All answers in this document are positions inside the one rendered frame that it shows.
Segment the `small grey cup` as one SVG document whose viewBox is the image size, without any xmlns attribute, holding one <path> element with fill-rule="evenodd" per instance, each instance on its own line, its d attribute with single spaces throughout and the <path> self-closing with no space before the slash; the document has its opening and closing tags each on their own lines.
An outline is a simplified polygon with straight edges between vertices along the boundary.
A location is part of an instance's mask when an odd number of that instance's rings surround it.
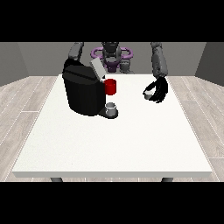
<svg viewBox="0 0 224 224">
<path fill-rule="evenodd" d="M 113 102 L 108 102 L 105 105 L 105 109 L 107 116 L 114 116 L 116 114 L 116 105 Z"/>
</svg>

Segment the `black coffee machine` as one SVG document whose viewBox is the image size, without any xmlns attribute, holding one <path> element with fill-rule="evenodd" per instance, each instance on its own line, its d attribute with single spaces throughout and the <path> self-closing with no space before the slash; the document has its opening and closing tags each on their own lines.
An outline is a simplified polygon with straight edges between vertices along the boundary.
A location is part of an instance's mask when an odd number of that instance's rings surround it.
<svg viewBox="0 0 224 224">
<path fill-rule="evenodd" d="M 118 117 L 106 115 L 105 76 L 99 80 L 91 66 L 67 59 L 62 71 L 66 96 L 71 110 L 83 116 L 103 116 L 108 119 Z"/>
</svg>

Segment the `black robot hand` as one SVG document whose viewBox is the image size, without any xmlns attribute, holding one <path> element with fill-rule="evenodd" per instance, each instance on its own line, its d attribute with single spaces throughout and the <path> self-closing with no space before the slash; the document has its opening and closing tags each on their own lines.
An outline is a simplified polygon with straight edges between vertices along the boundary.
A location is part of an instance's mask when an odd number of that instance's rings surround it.
<svg viewBox="0 0 224 224">
<path fill-rule="evenodd" d="M 164 100 L 168 94 L 168 82 L 165 77 L 158 77 L 156 81 L 153 81 L 144 91 L 151 91 L 153 88 L 156 89 L 153 96 L 150 98 L 155 103 L 160 103 Z"/>
</svg>

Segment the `red pod holder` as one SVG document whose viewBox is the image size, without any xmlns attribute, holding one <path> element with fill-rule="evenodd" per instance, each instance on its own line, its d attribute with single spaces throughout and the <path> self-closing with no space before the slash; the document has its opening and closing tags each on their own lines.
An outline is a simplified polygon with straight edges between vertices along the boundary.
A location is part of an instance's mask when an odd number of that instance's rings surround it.
<svg viewBox="0 0 224 224">
<path fill-rule="evenodd" d="M 114 95 L 116 93 L 116 80 L 106 79 L 104 81 L 104 85 L 105 85 L 105 94 L 106 95 Z"/>
</svg>

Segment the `pale grey machine lid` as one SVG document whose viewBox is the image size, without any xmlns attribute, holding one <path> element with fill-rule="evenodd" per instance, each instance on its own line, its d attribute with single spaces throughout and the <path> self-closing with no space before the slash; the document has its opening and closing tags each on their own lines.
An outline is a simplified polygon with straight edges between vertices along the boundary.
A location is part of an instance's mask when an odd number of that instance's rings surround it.
<svg viewBox="0 0 224 224">
<path fill-rule="evenodd" d="M 106 71 L 99 58 L 92 59 L 90 61 L 90 66 L 94 69 L 94 72 L 99 80 L 105 76 Z"/>
</svg>

